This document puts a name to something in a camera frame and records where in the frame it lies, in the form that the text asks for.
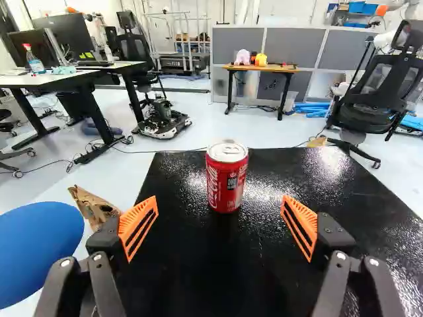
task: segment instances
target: spray bottle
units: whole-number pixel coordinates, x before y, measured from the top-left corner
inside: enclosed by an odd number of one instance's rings
[[[45,74],[46,69],[43,63],[32,53],[31,44],[23,44],[26,49],[26,60],[34,74]]]

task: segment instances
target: can lid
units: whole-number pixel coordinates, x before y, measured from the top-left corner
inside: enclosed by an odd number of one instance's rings
[[[234,163],[245,158],[249,151],[244,145],[234,140],[223,140],[209,147],[207,153],[217,162]]]

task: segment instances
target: glossy black tabletop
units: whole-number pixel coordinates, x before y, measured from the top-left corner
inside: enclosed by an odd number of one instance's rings
[[[155,195],[159,217],[118,279],[128,316],[308,316],[324,272],[282,221],[284,194],[332,215],[358,243],[352,256],[385,260],[406,315],[423,316],[423,222],[353,159],[334,147],[251,150],[244,202],[219,215],[204,155],[153,159],[137,202]],[[350,289],[342,315],[359,316]]]

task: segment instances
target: office chair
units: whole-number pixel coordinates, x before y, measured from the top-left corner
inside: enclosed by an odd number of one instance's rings
[[[151,100],[148,97],[148,92],[151,91],[151,85],[159,83],[163,97],[166,99],[166,92],[163,88],[159,74],[161,72],[155,71],[155,64],[150,55],[150,48],[147,39],[143,34],[134,34],[132,29],[136,27],[136,21],[131,11],[117,12],[120,26],[124,29],[125,34],[118,36],[118,43],[120,45],[120,59],[124,61],[145,61],[145,71],[139,72],[132,76],[133,84],[137,85],[137,90],[143,92],[145,100],[140,101],[141,109],[147,105],[151,105]]]
[[[415,22],[403,20],[393,38],[391,47],[401,53],[375,55],[356,86],[351,88],[371,42],[367,44],[346,94],[342,98],[335,97],[327,120],[326,128],[333,125],[341,128],[341,140],[328,138],[327,141],[347,154],[353,151],[372,160],[374,168],[381,166],[381,160],[358,149],[357,145],[364,141],[366,133],[387,133],[385,141],[390,140],[407,113],[408,97],[423,77],[423,59],[416,56],[423,45],[423,24]],[[408,37],[404,44],[399,44],[404,34]]]
[[[7,109],[0,109],[0,121],[12,116],[12,112]],[[0,122],[0,132],[6,132],[9,133],[11,137],[16,137],[17,133],[13,131],[13,128],[15,127],[14,123],[16,122]]]
[[[8,117],[10,117],[12,115],[12,113],[7,110],[7,109],[0,109],[0,121],[4,120]],[[0,123],[0,132],[6,132],[6,133],[10,133],[13,132],[13,123]],[[16,152],[12,152],[12,153],[2,153],[0,151],[0,168],[4,168],[5,170],[10,170],[12,173],[12,176],[15,178],[21,178],[24,176],[24,174],[19,170],[19,168],[14,167],[14,166],[10,166],[7,165],[5,163],[2,163],[2,160],[6,160],[6,159],[10,159],[12,157],[19,157],[23,154],[27,154],[30,157],[35,157],[36,153],[34,151],[34,149],[32,147],[29,147],[25,150],[21,150],[21,151],[16,151]]]

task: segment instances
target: cubicle partition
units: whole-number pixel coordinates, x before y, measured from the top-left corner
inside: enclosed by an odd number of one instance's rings
[[[377,33],[368,29],[328,27],[244,27],[217,25],[213,28],[211,83],[214,102],[227,102],[228,72],[241,49],[264,52],[269,63],[296,63],[301,72],[291,80],[295,101],[329,100],[328,89],[346,71],[358,66],[365,39]],[[279,106],[285,77],[277,73],[237,73],[233,101],[240,104]]]

